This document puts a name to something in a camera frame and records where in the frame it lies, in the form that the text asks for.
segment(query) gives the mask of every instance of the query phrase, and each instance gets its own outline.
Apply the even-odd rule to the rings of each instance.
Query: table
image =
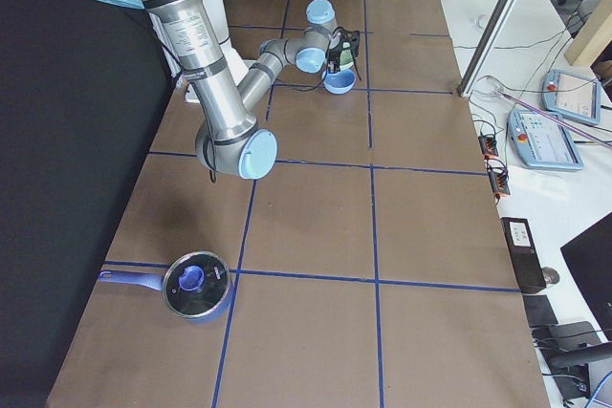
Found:
[[[310,1],[225,0],[234,47],[299,35]],[[256,108],[279,143],[256,182],[208,181],[202,112],[175,94],[107,255],[164,272],[213,251],[228,313],[194,326],[98,283],[49,408],[545,406],[440,0],[330,1],[362,32],[363,80],[297,92],[318,75],[283,71]]]
[[[487,18],[482,15],[491,14],[496,1],[442,0],[461,73],[467,69],[473,50],[459,47],[477,45],[483,32],[483,29],[477,25],[478,18],[481,24],[483,19],[486,22]],[[518,0],[495,45],[498,47],[530,45],[563,30],[564,25],[549,0]],[[569,39],[568,32],[564,32],[557,44],[555,38],[529,49],[493,50],[486,62],[483,75],[493,75],[511,88],[540,90],[541,81],[557,50],[562,46],[568,46]],[[556,46],[544,66],[537,70],[537,66],[554,44]],[[555,61],[554,67],[570,70],[579,75],[594,76],[588,68],[570,66],[562,53]],[[510,93],[518,96],[520,91]],[[525,93],[521,98],[541,107],[538,94]],[[510,102],[485,99],[478,94],[474,94],[472,100],[492,112],[497,124],[505,128],[507,114],[512,109]],[[602,103],[610,105],[606,95],[603,95]],[[471,109],[479,117],[493,121],[492,115],[481,108],[471,105]],[[612,114],[609,111],[603,111],[600,126],[612,128]],[[599,138],[610,138],[606,133],[588,128],[586,130]],[[584,145],[579,147],[585,165],[582,171],[577,173],[535,171],[524,167],[512,147],[506,149],[504,135],[497,136],[497,140],[499,151],[503,156],[507,155],[512,193],[510,197],[500,201],[497,207],[499,216],[527,218],[533,232],[540,264],[558,271],[561,282],[545,290],[543,294],[548,295],[559,323],[586,320],[598,329],[595,318],[563,261],[560,248],[612,211],[612,193],[609,192],[608,186],[609,178],[612,177],[611,152],[603,147]],[[603,342],[607,340],[602,333],[600,338]],[[556,384],[550,378],[546,378],[545,383],[552,406],[561,406]]]

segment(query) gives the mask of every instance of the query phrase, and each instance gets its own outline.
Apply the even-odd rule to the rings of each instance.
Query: black box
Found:
[[[501,225],[504,228],[506,244],[520,290],[523,293],[533,294],[546,289],[546,281],[537,259],[534,238],[527,219],[503,217]]]

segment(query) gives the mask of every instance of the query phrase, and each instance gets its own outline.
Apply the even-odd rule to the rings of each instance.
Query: pan handle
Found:
[[[161,290],[164,284],[164,278],[159,274],[115,271],[111,269],[100,271],[98,280],[101,282],[115,282],[117,284],[134,284],[137,286],[149,287],[153,290]]]

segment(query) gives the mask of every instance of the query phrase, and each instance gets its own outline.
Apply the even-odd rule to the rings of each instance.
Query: white desk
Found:
[[[483,14],[491,14],[496,2],[497,0],[442,0],[454,47],[475,47],[478,44],[483,29],[477,26],[476,20]],[[549,0],[519,0],[495,46],[531,45],[552,37],[564,28]],[[567,32],[563,34],[527,89],[541,89],[541,81],[550,63],[559,47],[569,45],[570,42],[566,42],[569,37]],[[525,88],[528,79],[557,39],[558,37],[528,49],[493,50],[482,75],[493,75],[510,88]],[[474,49],[455,48],[462,74],[467,69],[473,52]],[[557,58],[554,68],[593,77],[588,68],[570,66],[563,53]],[[475,88],[480,89],[482,86],[477,84]],[[519,92],[509,93],[516,97],[519,95]],[[539,94],[525,93],[521,99],[542,107]],[[471,100],[491,111],[496,116],[497,123],[503,128],[506,127],[507,114],[513,108],[509,101],[486,98],[478,94],[474,94]],[[606,95],[602,102],[610,105]],[[473,105],[471,109],[473,113],[492,122],[491,115]],[[580,127],[601,139],[612,139],[612,135],[608,133]],[[600,127],[612,129],[612,113],[603,111]],[[584,161],[582,171],[534,171],[523,165],[510,145],[505,149],[504,134],[497,136],[497,142],[500,158],[504,159],[504,151],[507,154],[512,193],[510,197],[500,201],[499,216],[528,219],[540,264],[558,271],[561,277],[559,284],[542,293],[548,295],[559,324],[587,320],[598,329],[595,318],[565,265],[560,248],[612,211],[612,192],[608,186],[612,179],[612,152],[601,146],[581,145],[579,152]],[[600,338],[606,341],[602,333]],[[544,379],[551,406],[561,407],[561,396],[556,384],[550,377]],[[577,408],[582,405],[581,400],[576,400]]]

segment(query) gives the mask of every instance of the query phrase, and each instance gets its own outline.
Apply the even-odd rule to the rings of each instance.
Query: wire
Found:
[[[493,49],[494,50],[522,50],[522,49],[532,48],[535,45],[539,45],[540,43],[546,43],[546,42],[550,42],[551,40],[554,40],[555,38],[557,38],[558,35],[561,35],[565,31],[567,31],[568,28],[572,28],[572,27],[576,26],[579,22],[580,22],[580,20],[575,22],[574,24],[571,24],[571,25],[567,26],[567,28],[563,29],[563,31],[557,32],[552,37],[545,38],[543,40],[538,40],[537,42],[534,42],[534,43],[532,43],[530,45],[514,45],[514,46],[509,46],[509,47],[493,47]],[[478,47],[477,46],[476,47],[464,47],[462,45],[457,45],[456,47],[452,47],[452,48],[459,48],[459,49],[462,49],[462,50],[475,50]]]
[[[570,13],[569,17],[567,18],[567,22],[565,23],[565,29],[563,30],[563,32],[568,31],[569,30],[569,24],[571,19],[574,17],[574,15],[578,12],[580,5],[582,2],[579,2],[576,5],[576,8]],[[550,55],[550,53],[552,52],[552,50],[555,48],[555,46],[557,45],[557,43],[561,40],[561,37],[563,36],[563,34],[561,34],[559,36],[559,39],[557,40],[557,42],[555,42],[555,44],[551,47],[551,49],[548,51],[548,53],[546,54],[546,56],[544,56],[543,61],[539,64],[539,66],[537,66],[537,68],[535,68],[534,72],[532,73],[532,75],[529,77],[529,79],[527,80],[527,83],[525,83],[525,89],[520,93],[519,97],[523,96],[523,93],[525,93],[527,91],[527,87],[529,86],[529,84],[531,83],[532,79],[534,78],[534,76],[536,76],[537,71],[540,70],[540,68],[544,65],[544,63],[546,62],[546,60],[548,59],[548,56]],[[561,50],[563,50],[565,48],[565,46],[567,45],[567,43],[569,42],[569,40],[571,39],[568,38],[567,41],[563,44],[562,47],[560,47],[560,49],[557,52],[557,55],[555,56],[555,59],[553,59],[553,61],[551,62],[551,65],[549,67],[549,71],[550,69],[553,68],[553,66],[555,65],[555,62],[557,62],[557,58],[561,53]]]
[[[497,136],[499,133],[503,132],[503,129],[502,129],[502,130],[500,130],[500,131],[497,131],[497,130],[495,129],[495,127],[492,125],[492,123],[489,123],[489,122],[488,122],[488,121],[486,121],[485,119],[481,119],[481,118],[474,118],[474,117],[473,117],[473,115],[472,115],[472,116],[471,116],[471,120],[472,120],[474,123],[483,123],[483,124],[486,124],[487,126],[490,126],[490,127],[491,127],[491,129],[493,130],[492,134],[485,134],[485,133],[483,133],[483,132],[482,132],[482,125],[480,125],[480,130],[479,130],[480,136],[493,136],[493,138],[495,138],[495,136]]]
[[[583,336],[584,334],[589,334],[589,333],[599,333],[599,332],[610,332],[612,331],[612,328],[610,329],[600,329],[600,330],[591,330],[589,332],[582,332],[582,333],[576,333],[576,334],[567,334],[565,336],[551,336],[550,338],[540,338],[534,341],[534,343],[540,343],[542,341],[550,341],[551,339],[564,339],[564,338],[573,338],[575,336]]]
[[[612,69],[612,64],[610,64],[610,67],[608,69],[606,69],[605,71],[607,71],[609,69]],[[585,80],[584,83],[581,83],[579,86],[577,86],[575,88],[570,88],[569,90],[553,90],[553,91],[548,91],[547,90],[547,91],[542,91],[542,90],[519,90],[519,89],[516,89],[516,88],[511,88],[508,85],[506,85],[505,83],[503,83],[499,78],[497,78],[497,77],[495,77],[493,75],[483,75],[482,77],[480,77],[478,79],[478,81],[480,81],[483,78],[491,78],[491,79],[495,80],[497,83],[499,83],[501,86],[503,86],[506,90],[508,90],[508,91],[520,91],[521,95],[523,93],[534,93],[534,94],[539,94],[539,95],[544,94],[544,93],[546,93],[546,94],[548,94],[548,93],[571,93],[572,91],[579,90],[583,86],[590,85],[591,83],[594,83],[594,82],[598,81],[598,78],[595,77],[595,78],[591,78],[590,80]]]
[[[542,376],[552,376],[552,377],[571,377],[572,379],[577,379],[578,381],[584,383],[584,379],[574,375],[564,375],[561,373],[542,373]]]
[[[332,44],[332,40],[334,39],[335,35],[338,32],[340,32],[340,33],[341,32],[346,32],[346,29],[343,28],[342,26],[337,26],[332,31],[332,33],[330,34],[330,40],[327,43],[327,50],[325,50],[325,62],[327,62],[327,58],[329,56],[329,47]],[[353,56],[353,63],[355,63],[355,70],[357,70],[357,61],[355,60],[354,56]],[[278,81],[279,83],[282,83],[283,85],[287,85],[289,88],[291,88],[294,91],[299,91],[299,92],[302,92],[302,93],[307,93],[309,91],[314,91],[314,90],[320,88],[321,85],[323,84],[323,81],[325,81],[325,77],[326,76],[327,76],[327,70],[325,70],[323,72],[323,77],[321,78],[321,80],[315,86],[308,86],[308,87],[295,86],[295,85],[292,85],[291,83],[287,83],[287,82],[281,80],[280,78],[277,78],[276,81]]]
[[[591,394],[591,397],[586,402],[586,405],[584,405],[584,408],[589,408],[589,406],[593,404],[593,402],[595,401],[595,398],[597,397],[597,394],[600,392],[601,388],[608,381],[608,379],[610,379],[610,377],[612,377],[612,372],[608,373],[606,376],[604,376],[601,379],[600,383],[595,388],[595,391],[593,391],[593,394]]]
[[[476,102],[474,102],[473,100],[471,100],[471,96],[468,98],[468,102],[473,105],[474,107],[478,107],[480,110],[482,110],[483,112],[489,114],[492,119],[493,119],[493,124],[495,125],[495,127],[499,130],[500,133],[502,133],[504,131],[504,128],[502,128],[501,126],[499,126],[499,123],[497,122],[497,117],[495,116],[495,114],[493,112],[491,112],[488,109],[485,109],[482,105],[478,105]]]

